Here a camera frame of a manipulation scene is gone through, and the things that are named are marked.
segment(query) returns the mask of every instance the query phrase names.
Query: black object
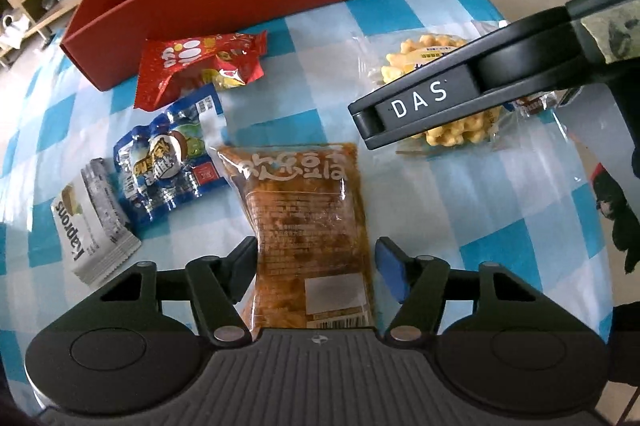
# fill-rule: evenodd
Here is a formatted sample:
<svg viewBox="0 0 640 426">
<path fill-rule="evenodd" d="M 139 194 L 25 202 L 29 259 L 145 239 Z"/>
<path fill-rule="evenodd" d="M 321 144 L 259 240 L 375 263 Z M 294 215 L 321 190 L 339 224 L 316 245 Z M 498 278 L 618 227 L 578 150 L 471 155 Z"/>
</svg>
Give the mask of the black object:
<svg viewBox="0 0 640 426">
<path fill-rule="evenodd" d="M 255 273 L 255 238 L 184 270 L 138 262 L 31 342 L 26 370 L 55 425 L 596 426 L 607 347 L 499 265 L 450 269 L 383 237 L 376 264 L 404 304 L 373 329 L 266 329 L 232 307 Z M 188 299 L 200 336 L 162 316 Z M 442 335 L 447 300 L 474 313 Z"/>
<path fill-rule="evenodd" d="M 637 147 L 640 59 L 629 51 L 640 39 L 630 14 L 639 1 L 573 0 L 522 19 L 358 99 L 351 116 L 367 148 L 376 149 L 518 97 L 605 82 Z M 609 24 L 604 41 L 585 26 L 594 18 Z"/>
</svg>

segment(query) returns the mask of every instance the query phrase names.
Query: screw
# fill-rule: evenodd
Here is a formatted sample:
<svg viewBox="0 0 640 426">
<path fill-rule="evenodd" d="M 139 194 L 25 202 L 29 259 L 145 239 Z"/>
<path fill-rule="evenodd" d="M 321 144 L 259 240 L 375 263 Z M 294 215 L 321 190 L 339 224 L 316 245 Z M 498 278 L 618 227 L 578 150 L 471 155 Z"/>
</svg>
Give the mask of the screw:
<svg viewBox="0 0 640 426">
<path fill-rule="evenodd" d="M 244 338 L 244 330 L 235 325 L 226 325 L 213 332 L 213 337 L 224 343 L 239 341 Z"/>
<path fill-rule="evenodd" d="M 391 329 L 391 337 L 396 341 L 409 342 L 417 341 L 421 338 L 422 332 L 411 325 L 401 325 Z"/>
</svg>

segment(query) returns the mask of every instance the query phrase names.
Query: brown snack package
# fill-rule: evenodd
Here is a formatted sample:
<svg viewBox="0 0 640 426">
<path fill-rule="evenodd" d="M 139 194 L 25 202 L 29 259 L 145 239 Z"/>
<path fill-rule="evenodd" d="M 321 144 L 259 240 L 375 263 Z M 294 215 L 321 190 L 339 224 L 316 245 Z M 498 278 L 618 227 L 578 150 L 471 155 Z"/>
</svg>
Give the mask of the brown snack package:
<svg viewBox="0 0 640 426">
<path fill-rule="evenodd" d="M 218 157 L 258 239 L 255 292 L 242 311 L 252 333 L 372 326 L 356 146 L 222 148 Z"/>
</svg>

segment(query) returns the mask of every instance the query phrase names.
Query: checkered tablecloth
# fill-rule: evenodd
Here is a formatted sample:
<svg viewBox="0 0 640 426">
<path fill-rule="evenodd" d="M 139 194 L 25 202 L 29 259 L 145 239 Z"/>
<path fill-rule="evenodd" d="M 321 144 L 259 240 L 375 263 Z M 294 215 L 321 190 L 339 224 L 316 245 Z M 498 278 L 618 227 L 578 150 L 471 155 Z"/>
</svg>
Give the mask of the checkered tablecloth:
<svg viewBox="0 0 640 426">
<path fill-rule="evenodd" d="M 266 75 L 221 94 L 229 135 L 238 145 L 360 142 L 347 105 L 371 85 L 358 73 L 354 36 L 424 28 L 470 39 L 478 22 L 501 19 L 488 0 L 351 0 L 252 27 L 268 30 Z M 16 400 L 32 412 L 26 348 L 90 292 L 65 268 L 49 205 L 91 158 L 111 157 L 121 136 L 153 118 L 132 109 L 135 88 L 132 78 L 97 91 L 54 43 L 25 99 L 3 100 L 21 102 L 22 111 L 0 178 L 0 352 Z M 519 144 L 503 151 L 460 150 L 431 161 L 361 143 L 370 240 L 390 236 L 407 253 L 436 255 L 454 268 L 498 261 L 606 336 L 606 250 L 578 154 L 553 114 L 520 126 Z M 222 187 L 144 230 L 126 266 L 149 259 L 182 268 L 227 254 L 249 234 L 236 194 Z M 375 287 L 384 322 L 397 304 L 380 279 Z M 448 305 L 445 321 L 468 308 Z M 182 302 L 163 311 L 193 321 Z"/>
</svg>

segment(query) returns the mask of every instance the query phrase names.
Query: tablecloth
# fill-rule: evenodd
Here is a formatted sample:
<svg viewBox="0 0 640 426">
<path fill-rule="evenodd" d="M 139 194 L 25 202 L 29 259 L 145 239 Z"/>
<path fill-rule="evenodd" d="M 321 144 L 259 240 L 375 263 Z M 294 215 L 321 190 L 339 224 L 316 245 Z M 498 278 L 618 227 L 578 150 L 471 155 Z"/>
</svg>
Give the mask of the tablecloth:
<svg viewBox="0 0 640 426">
<path fill-rule="evenodd" d="M 186 11 L 186 15 L 197 15 Z M 434 160 L 367 151 L 347 105 L 369 91 L 355 38 L 396 30 L 477 37 L 502 20 L 488 0 L 350 0 L 248 31 L 268 31 L 265 77 L 222 92 L 235 144 L 360 143 L 367 228 L 373 244 L 391 237 L 408 254 L 432 254 L 453 268 L 497 261 L 606 337 L 612 297 L 606 249 L 590 186 L 552 113 L 524 121 L 519 144 L 492 153 L 454 151 Z M 18 404 L 35 403 L 24 372 L 33 336 L 90 293 L 65 266 L 50 202 L 93 157 L 154 114 L 132 109 L 136 78 L 100 92 L 54 42 L 23 100 L 0 178 L 0 352 Z M 125 264 L 153 260 L 182 268 L 226 255 L 252 230 L 229 187 L 174 211 L 140 232 Z M 398 305 L 375 281 L 379 322 Z M 444 322 L 469 311 L 447 304 Z M 193 327 L 186 303 L 163 311 Z"/>
</svg>

